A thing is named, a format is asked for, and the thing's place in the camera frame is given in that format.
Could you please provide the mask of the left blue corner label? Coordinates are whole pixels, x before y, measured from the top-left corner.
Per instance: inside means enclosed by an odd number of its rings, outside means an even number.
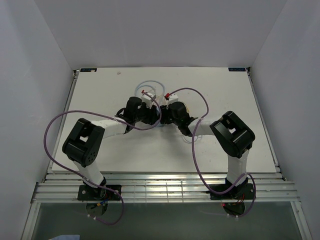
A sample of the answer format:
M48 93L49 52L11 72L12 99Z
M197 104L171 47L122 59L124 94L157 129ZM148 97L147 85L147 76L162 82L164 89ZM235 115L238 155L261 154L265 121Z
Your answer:
M95 73L97 71L97 68L81 68L81 73Z

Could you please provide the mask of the aluminium table edge rail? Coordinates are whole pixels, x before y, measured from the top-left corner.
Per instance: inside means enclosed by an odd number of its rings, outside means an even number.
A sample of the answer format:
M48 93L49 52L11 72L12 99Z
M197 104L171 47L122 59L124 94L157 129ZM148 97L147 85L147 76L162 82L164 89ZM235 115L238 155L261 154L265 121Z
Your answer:
M258 202L297 202L300 197L293 181L280 172L254 173ZM125 203L205 203L210 201L200 177L189 174L106 173L110 185L121 185ZM32 201L36 203L76 203L79 176L73 173L49 173L36 184Z

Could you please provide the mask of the round blue power socket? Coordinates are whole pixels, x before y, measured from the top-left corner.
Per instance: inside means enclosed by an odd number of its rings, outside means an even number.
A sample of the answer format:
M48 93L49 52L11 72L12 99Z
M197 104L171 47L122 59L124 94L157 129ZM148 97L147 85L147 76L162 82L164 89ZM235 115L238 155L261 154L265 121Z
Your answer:
M159 123L155 126L155 128L162 128L162 127L164 127L165 125L166 125L165 123L159 122Z

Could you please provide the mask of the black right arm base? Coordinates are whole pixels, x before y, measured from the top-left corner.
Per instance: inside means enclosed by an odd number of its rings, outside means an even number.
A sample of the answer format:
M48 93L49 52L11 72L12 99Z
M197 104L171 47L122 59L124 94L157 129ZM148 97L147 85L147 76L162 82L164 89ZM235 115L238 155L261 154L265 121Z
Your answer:
M233 202L223 202L224 211L234 217L239 217L245 213L245 200L255 200L255 189L252 183L243 182L234 186L229 192L219 195L207 190L211 200L232 200Z

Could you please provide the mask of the blue cloth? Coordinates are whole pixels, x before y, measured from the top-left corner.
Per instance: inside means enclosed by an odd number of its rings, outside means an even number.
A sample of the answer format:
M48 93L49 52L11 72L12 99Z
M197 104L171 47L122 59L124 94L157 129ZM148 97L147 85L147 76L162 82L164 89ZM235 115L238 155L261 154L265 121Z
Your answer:
M63 234L52 238L52 240L80 240L78 234Z

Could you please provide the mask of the right blue corner label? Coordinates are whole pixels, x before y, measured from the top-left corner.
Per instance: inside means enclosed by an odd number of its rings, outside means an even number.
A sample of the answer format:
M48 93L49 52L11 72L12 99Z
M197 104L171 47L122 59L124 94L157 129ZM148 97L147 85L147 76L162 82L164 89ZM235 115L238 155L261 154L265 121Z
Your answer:
M229 67L229 72L245 72L246 69L244 67Z

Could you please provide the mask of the blue corner label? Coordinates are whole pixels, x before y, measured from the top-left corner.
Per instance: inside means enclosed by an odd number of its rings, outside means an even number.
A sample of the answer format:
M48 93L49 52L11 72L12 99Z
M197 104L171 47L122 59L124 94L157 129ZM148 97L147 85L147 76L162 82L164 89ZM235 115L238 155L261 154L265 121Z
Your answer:
M229 67L229 72L245 72L246 69L244 67Z
M97 71L97 68L81 68L81 73L95 73Z

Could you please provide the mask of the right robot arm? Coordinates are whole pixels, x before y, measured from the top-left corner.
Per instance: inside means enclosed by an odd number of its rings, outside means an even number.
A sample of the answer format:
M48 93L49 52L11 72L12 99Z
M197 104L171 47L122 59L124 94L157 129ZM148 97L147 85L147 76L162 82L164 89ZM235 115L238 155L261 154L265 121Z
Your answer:
M194 140L197 136L214 136L228 157L226 194L237 199L248 182L247 158L256 139L254 132L233 112L227 111L214 122L191 117L184 103L176 101L162 105L161 123L174 124L179 131Z

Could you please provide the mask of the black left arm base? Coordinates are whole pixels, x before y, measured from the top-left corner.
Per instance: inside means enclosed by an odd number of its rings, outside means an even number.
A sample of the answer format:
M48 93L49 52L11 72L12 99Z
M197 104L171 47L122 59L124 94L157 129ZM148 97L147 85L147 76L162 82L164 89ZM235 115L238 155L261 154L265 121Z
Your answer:
M78 201L86 202L85 209L90 217L101 217L108 209L110 201L119 201L120 197L113 191L94 188L85 183L79 186Z

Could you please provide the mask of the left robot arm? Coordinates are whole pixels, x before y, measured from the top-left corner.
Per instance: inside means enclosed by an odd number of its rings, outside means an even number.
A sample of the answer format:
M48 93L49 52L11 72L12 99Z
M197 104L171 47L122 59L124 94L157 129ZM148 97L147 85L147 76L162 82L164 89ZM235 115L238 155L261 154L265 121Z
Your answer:
M158 106L155 95L145 93L141 97L130 97L126 107L114 117L93 121L80 118L75 123L62 145L62 152L76 165L83 182L89 186L88 193L95 200L106 195L106 180L95 162L102 140L137 130L139 122L155 127L161 119Z

